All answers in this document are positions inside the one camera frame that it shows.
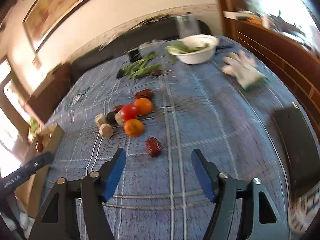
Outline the large red jujube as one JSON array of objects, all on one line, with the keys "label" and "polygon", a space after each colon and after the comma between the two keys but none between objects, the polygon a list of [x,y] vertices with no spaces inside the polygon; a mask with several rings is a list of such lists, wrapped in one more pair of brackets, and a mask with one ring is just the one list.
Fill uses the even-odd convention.
[{"label": "large red jujube", "polygon": [[44,149],[43,143],[41,140],[37,140],[37,142],[35,143],[35,147],[37,152],[41,153]]}]

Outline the beige lotus root piece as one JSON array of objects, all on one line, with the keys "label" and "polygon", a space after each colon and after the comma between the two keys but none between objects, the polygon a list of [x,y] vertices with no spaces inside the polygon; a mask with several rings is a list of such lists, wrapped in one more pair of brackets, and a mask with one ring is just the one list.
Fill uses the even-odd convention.
[{"label": "beige lotus root piece", "polygon": [[109,124],[102,124],[99,127],[99,134],[106,139],[110,139],[110,137],[112,137],[113,135],[113,128],[111,125]]}]

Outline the beige lotus root chunk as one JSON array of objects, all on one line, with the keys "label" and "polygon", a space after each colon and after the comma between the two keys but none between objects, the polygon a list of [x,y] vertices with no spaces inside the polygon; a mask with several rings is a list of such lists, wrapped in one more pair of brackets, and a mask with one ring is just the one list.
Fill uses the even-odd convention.
[{"label": "beige lotus root chunk", "polygon": [[97,127],[100,127],[102,124],[106,124],[106,116],[103,113],[99,113],[95,116],[94,122]]}]

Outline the beige lotus root back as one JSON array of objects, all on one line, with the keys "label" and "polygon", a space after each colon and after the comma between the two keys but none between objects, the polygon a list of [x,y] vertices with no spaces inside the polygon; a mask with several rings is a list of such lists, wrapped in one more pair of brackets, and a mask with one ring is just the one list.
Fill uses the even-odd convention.
[{"label": "beige lotus root back", "polygon": [[124,127],[124,124],[126,122],[126,120],[122,117],[121,115],[121,111],[118,111],[115,116],[114,116],[116,123],[118,124],[118,126],[120,127]]}]

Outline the red tomato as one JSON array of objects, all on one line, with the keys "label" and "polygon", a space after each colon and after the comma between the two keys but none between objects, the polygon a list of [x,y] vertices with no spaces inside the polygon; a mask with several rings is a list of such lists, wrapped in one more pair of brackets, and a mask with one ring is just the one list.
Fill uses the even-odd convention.
[{"label": "red tomato", "polygon": [[135,119],[138,112],[138,108],[134,104],[125,105],[120,110],[121,117],[124,120]]}]

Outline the small orange tangerine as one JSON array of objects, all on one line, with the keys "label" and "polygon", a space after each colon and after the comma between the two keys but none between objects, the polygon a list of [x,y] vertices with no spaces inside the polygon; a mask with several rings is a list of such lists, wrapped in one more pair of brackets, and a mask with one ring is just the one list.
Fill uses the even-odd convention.
[{"label": "small orange tangerine", "polygon": [[153,110],[153,103],[147,98],[140,98],[134,102],[139,115],[148,115]]}]

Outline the dark plum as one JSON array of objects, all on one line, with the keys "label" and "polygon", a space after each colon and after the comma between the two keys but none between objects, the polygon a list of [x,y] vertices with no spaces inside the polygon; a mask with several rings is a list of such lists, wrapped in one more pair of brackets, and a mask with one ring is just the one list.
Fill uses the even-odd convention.
[{"label": "dark plum", "polygon": [[115,116],[116,116],[115,112],[108,112],[106,115],[106,122],[109,125],[115,125],[117,123]]}]

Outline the small dark red jujube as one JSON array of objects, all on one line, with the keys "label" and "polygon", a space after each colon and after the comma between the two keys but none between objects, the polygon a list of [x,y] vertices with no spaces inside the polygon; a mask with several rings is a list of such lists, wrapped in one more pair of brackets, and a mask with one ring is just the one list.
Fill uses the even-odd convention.
[{"label": "small dark red jujube", "polygon": [[118,113],[123,107],[124,107],[124,105],[114,106],[114,108],[113,108],[114,113]]}]

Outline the black tray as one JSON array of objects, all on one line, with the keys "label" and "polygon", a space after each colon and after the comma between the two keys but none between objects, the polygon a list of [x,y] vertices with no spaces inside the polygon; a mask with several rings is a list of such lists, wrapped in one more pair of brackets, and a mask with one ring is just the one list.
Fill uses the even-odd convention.
[{"label": "black tray", "polygon": [[297,106],[276,110],[276,127],[285,147],[294,198],[302,197],[319,182],[319,146]]}]

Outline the blue plaid tablecloth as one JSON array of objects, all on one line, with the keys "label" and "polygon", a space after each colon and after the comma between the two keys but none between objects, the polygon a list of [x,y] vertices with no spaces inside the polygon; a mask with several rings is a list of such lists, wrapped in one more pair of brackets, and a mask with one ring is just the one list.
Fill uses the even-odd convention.
[{"label": "blue plaid tablecloth", "polygon": [[[169,59],[165,44],[151,47],[161,76],[116,78],[127,57],[121,56],[87,71],[73,85],[49,119],[64,136],[44,184],[47,196],[60,177],[76,180],[98,170],[120,147],[126,165],[114,196],[104,204],[115,239],[201,239],[214,209],[202,193],[191,164],[199,148],[219,170],[233,178],[260,178],[287,222],[289,179],[283,149],[272,122],[275,110],[295,97],[263,63],[258,70],[267,83],[251,91],[221,72],[221,49],[208,62],[190,66]],[[154,110],[140,118],[142,135],[129,137],[115,127],[110,139],[99,135],[94,118],[116,105],[134,101],[135,93],[153,91]],[[146,141],[156,138],[157,157]]]}]

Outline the wooden window counter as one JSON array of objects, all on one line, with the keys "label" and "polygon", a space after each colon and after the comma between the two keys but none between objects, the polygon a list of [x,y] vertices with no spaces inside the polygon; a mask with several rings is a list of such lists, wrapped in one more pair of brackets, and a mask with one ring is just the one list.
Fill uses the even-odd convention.
[{"label": "wooden window counter", "polygon": [[224,33],[268,66],[298,99],[319,137],[319,58],[260,24],[223,12]]}]

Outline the dark jujube near leaves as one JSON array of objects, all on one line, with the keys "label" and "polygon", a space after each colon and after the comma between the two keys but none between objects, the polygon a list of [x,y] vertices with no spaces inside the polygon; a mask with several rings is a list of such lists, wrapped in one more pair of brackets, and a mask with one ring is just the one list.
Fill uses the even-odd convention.
[{"label": "dark jujube near leaves", "polygon": [[163,70],[161,69],[155,69],[150,73],[150,75],[152,76],[161,76],[162,74],[163,74]]}]

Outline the green leafy vegetable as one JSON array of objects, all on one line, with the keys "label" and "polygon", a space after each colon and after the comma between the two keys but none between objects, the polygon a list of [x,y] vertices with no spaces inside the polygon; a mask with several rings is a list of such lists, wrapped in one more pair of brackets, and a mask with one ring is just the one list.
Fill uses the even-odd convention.
[{"label": "green leafy vegetable", "polygon": [[150,73],[155,69],[164,70],[161,64],[151,64],[148,63],[156,58],[156,52],[148,52],[142,59],[126,66],[125,68],[120,68],[117,72],[116,78],[121,78],[127,76],[129,79],[135,80],[140,79],[145,76],[149,76]]}]

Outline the framed painting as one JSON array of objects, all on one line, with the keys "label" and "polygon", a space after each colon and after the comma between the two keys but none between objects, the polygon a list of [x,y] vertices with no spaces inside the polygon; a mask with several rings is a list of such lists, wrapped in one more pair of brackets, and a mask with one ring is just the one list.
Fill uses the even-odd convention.
[{"label": "framed painting", "polygon": [[78,7],[89,0],[36,0],[24,20],[28,41],[38,52],[52,33]]}]

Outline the black sofa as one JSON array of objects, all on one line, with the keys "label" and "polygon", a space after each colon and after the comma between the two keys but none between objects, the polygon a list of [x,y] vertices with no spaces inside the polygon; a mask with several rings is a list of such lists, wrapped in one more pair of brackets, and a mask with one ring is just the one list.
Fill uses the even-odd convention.
[{"label": "black sofa", "polygon": [[70,66],[71,84],[88,70],[99,64],[125,55],[129,50],[152,40],[171,41],[179,37],[177,20],[167,17],[156,22],[147,23],[120,35],[106,45],[99,45],[93,50],[74,60]]}]

